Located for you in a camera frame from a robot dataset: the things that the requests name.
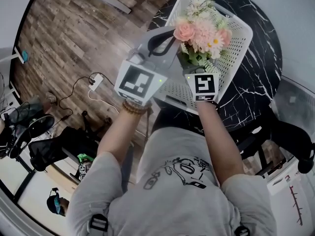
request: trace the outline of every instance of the black handle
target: black handle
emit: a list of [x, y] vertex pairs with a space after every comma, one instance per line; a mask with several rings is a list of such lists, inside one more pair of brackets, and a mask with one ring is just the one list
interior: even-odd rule
[[163, 52], [157, 53], [157, 52], [154, 51], [154, 49], [157, 48], [158, 46], [160, 46], [164, 41], [166, 41], [167, 39], [172, 37], [173, 33], [174, 33], [174, 29], [152, 37], [149, 40], [149, 42], [148, 42], [148, 50], [150, 52], [149, 53], [149, 57], [151, 55], [154, 55], [154, 56], [163, 56], [163, 55], [165, 55], [168, 52], [168, 50], [171, 48], [172, 44], [175, 42], [175, 40], [176, 40], [175, 37], [173, 37], [171, 39], [171, 41], [165, 47]]

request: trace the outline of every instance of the black chair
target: black chair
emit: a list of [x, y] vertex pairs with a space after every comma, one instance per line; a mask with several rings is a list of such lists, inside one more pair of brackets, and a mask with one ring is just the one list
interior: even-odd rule
[[[256, 128], [261, 129], [253, 134]], [[295, 156], [298, 160], [298, 170], [300, 173], [308, 173], [314, 166], [315, 144], [312, 143], [309, 135], [301, 128], [280, 121], [270, 108], [267, 108], [262, 115], [242, 131], [230, 132], [230, 135], [236, 142], [242, 159], [254, 156], [257, 151], [262, 165], [262, 171], [258, 175], [263, 175], [272, 168], [272, 163], [266, 163], [266, 159], [261, 145], [266, 140], [275, 142], [279, 147], [284, 148]]]
[[[56, 138], [35, 141], [29, 144], [31, 164], [37, 171], [44, 171], [47, 166], [70, 157], [80, 163], [77, 155], [86, 154], [95, 158], [100, 141], [97, 134], [105, 128], [105, 124], [97, 131], [92, 131], [90, 123], [86, 119], [87, 112], [82, 113], [85, 128], [78, 130], [66, 127], [61, 135]], [[106, 119], [106, 124], [110, 125], [112, 120]]]
[[15, 125], [14, 131], [12, 132], [12, 145], [9, 146], [7, 155], [10, 158], [18, 157], [32, 138], [36, 138], [45, 133], [54, 125], [54, 122], [55, 119], [52, 115], [39, 114], [30, 120], [27, 119]]

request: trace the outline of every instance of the black marble table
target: black marble table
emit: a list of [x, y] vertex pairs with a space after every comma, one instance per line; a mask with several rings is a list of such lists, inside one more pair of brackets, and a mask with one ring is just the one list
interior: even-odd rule
[[[148, 30], [165, 25], [177, 0], [168, 1], [155, 15]], [[266, 14], [251, 0], [215, 0], [253, 30], [252, 42], [232, 83], [221, 99], [220, 116], [233, 131], [261, 115], [276, 94], [282, 73], [282, 52], [277, 33]], [[199, 117], [165, 102], [158, 104], [169, 120], [179, 119], [187, 129], [203, 133]]]

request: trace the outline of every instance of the wood plank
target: wood plank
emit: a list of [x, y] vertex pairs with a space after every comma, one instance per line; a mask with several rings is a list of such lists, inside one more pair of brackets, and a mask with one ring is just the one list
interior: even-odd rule
[[[19, 48], [26, 50], [29, 61], [21, 65], [14, 60], [13, 84], [27, 101], [34, 95], [44, 99], [47, 91], [53, 92], [58, 100], [70, 95], [75, 81], [93, 72], [105, 74], [113, 83], [119, 72], [122, 60], [146, 32], [147, 27], [158, 11], [168, 0], [121, 0], [132, 7], [129, 15], [122, 13], [101, 0], [35, 0], [32, 4], [19, 39]], [[89, 118], [98, 128], [114, 120], [117, 112], [102, 101], [88, 98], [89, 82], [80, 80], [73, 95], [63, 100], [61, 105], [71, 108], [73, 115], [54, 127], [59, 135], [66, 126], [84, 126], [81, 113], [88, 111]], [[102, 99], [121, 110], [123, 99], [113, 86], [104, 79], [91, 98]], [[69, 110], [59, 106], [51, 109], [56, 122], [69, 115]], [[150, 129], [156, 119], [152, 115]], [[146, 132], [146, 117], [142, 117], [137, 127]], [[135, 164], [138, 164], [143, 150], [144, 136], [136, 132], [133, 140], [139, 144]], [[57, 180], [61, 177], [50, 169]], [[65, 182], [72, 190], [72, 184]]]

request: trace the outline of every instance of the plastic basket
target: plastic basket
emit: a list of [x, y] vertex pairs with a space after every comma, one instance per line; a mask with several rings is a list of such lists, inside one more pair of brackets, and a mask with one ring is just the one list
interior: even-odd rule
[[[184, 15], [186, 8], [191, 1], [192, 0], [177, 0], [165, 26], [175, 25], [176, 18]], [[213, 4], [223, 17], [225, 15], [230, 17], [228, 26], [233, 33], [231, 43], [226, 48], [229, 51], [228, 57], [221, 57], [215, 61], [215, 66], [220, 71], [219, 92], [215, 99], [215, 101], [219, 103], [246, 54], [252, 40], [252, 29], [230, 11], [215, 2]], [[157, 92], [155, 97], [191, 113], [198, 114], [191, 91], [187, 86], [184, 77], [181, 75], [182, 71], [183, 69], [178, 62], [178, 58], [175, 58], [175, 61], [170, 68], [169, 79], [165, 82], [159, 92]]]

